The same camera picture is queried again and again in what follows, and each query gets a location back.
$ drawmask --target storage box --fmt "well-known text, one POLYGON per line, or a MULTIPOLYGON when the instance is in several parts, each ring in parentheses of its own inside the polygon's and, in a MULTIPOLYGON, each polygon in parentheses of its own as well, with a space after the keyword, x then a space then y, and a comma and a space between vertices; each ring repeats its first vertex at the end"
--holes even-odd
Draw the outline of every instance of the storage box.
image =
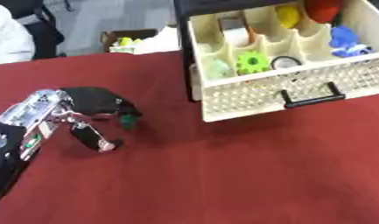
POLYGON ((132 38, 132 39, 147 39, 157 35, 158 31, 155 29, 147 30, 134 30, 134 31, 104 31, 101 35, 101 43, 103 44, 103 51, 109 52, 109 48, 119 38, 132 38))
POLYGON ((275 5, 243 10, 248 24, 260 34, 255 43, 234 47, 226 43, 217 18, 236 11, 191 16, 187 21, 190 45, 197 66, 202 114, 206 122, 295 108, 319 102, 379 94, 379 10, 367 0, 349 0, 342 11, 342 24, 352 29, 373 53, 335 58, 328 46, 329 24, 316 24, 304 16, 297 29, 281 27, 275 5), (207 43, 212 52, 202 52, 207 43), (208 59, 217 58, 236 70, 236 56, 253 50, 273 59, 293 56, 303 66, 270 70, 213 80, 207 75, 208 59))

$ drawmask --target table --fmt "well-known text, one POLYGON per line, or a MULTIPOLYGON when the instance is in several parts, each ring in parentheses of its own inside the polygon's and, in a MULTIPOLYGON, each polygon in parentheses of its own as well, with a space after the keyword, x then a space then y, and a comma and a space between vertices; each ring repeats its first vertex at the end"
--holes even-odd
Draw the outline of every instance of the table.
POLYGON ((203 123, 181 54, 96 54, 0 66, 0 113, 41 88, 101 86, 143 111, 98 123, 95 154, 62 127, 0 201, 0 223, 379 224, 379 95, 203 123))

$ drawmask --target yellow ball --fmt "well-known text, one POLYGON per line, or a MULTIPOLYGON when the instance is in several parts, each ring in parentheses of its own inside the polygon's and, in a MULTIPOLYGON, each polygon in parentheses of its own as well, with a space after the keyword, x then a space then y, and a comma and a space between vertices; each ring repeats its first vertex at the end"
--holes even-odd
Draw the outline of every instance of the yellow ball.
POLYGON ((295 5, 278 6, 276 12, 280 24, 286 29, 291 29, 300 20, 299 9, 295 5))

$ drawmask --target floor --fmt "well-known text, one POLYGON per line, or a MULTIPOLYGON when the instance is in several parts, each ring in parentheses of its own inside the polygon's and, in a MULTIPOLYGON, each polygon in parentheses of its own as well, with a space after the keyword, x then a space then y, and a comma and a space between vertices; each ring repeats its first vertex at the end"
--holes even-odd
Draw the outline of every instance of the floor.
POLYGON ((66 36, 59 46, 69 56, 100 53, 101 32, 143 28, 161 29, 173 19, 171 0, 70 0, 74 11, 62 0, 47 0, 66 36))

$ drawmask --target black robotic finger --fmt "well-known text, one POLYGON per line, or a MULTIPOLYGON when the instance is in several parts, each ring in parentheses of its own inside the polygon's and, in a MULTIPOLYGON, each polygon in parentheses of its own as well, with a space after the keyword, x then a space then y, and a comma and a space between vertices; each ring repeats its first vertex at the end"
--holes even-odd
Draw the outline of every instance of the black robotic finger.
POLYGON ((121 140, 106 140, 98 130, 84 122, 75 123, 70 132, 86 147, 99 152, 116 150, 123 144, 121 140))
POLYGON ((103 87, 64 87, 62 90, 72 98, 73 110, 83 115, 93 116, 116 112, 141 115, 131 102, 103 87))

